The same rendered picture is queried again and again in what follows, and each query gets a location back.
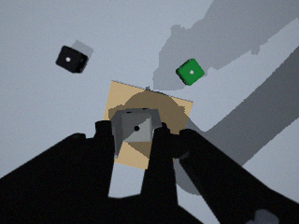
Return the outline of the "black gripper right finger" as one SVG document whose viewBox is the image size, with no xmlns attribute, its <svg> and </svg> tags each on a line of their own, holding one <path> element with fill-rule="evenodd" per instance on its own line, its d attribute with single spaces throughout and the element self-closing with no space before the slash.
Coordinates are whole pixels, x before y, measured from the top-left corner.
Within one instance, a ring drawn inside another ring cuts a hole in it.
<svg viewBox="0 0 299 224">
<path fill-rule="evenodd" d="M 197 131 L 170 133 L 158 109 L 151 109 L 151 130 L 149 165 L 132 224 L 181 224 L 173 158 L 220 224 L 299 224 L 298 202 L 268 188 Z"/>
</svg>

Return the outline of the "black die with white pips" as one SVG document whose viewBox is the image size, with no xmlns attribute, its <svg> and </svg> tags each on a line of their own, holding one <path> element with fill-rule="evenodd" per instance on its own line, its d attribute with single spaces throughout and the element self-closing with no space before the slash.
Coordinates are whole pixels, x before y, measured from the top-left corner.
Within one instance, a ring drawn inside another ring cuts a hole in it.
<svg viewBox="0 0 299 224">
<path fill-rule="evenodd" d="M 81 52 L 68 46 L 63 46 L 56 60 L 56 64 L 71 73 L 81 73 L 87 59 L 88 57 Z"/>
</svg>

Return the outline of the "tan flat mat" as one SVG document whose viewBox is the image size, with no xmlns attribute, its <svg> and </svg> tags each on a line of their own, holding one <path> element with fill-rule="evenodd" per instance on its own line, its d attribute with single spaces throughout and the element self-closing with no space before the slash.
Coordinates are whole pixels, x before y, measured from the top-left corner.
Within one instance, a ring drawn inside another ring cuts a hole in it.
<svg viewBox="0 0 299 224">
<path fill-rule="evenodd" d="M 111 81 L 103 120 L 111 120 L 117 110 L 126 108 L 158 109 L 161 122 L 166 123 L 170 133 L 184 130 L 192 109 L 192 102 L 147 91 L 130 85 Z M 114 162 L 140 169 L 148 169 L 150 142 L 122 142 L 121 150 Z"/>
</svg>

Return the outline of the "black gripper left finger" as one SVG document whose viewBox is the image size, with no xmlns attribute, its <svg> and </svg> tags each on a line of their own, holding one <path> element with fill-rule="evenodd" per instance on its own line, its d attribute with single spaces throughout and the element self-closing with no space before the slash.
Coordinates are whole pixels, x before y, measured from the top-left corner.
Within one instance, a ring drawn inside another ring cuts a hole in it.
<svg viewBox="0 0 299 224">
<path fill-rule="evenodd" d="M 123 111 L 96 121 L 94 137 L 71 134 L 1 177 L 0 224 L 86 224 L 93 195 L 109 194 Z"/>
</svg>

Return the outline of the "green die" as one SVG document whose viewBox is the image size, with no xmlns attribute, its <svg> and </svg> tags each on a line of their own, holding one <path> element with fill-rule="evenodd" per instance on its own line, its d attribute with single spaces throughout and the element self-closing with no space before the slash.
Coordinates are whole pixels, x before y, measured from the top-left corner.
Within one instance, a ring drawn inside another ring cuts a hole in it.
<svg viewBox="0 0 299 224">
<path fill-rule="evenodd" d="M 205 74 L 195 59 L 189 59 L 176 70 L 176 73 L 189 86 Z"/>
</svg>

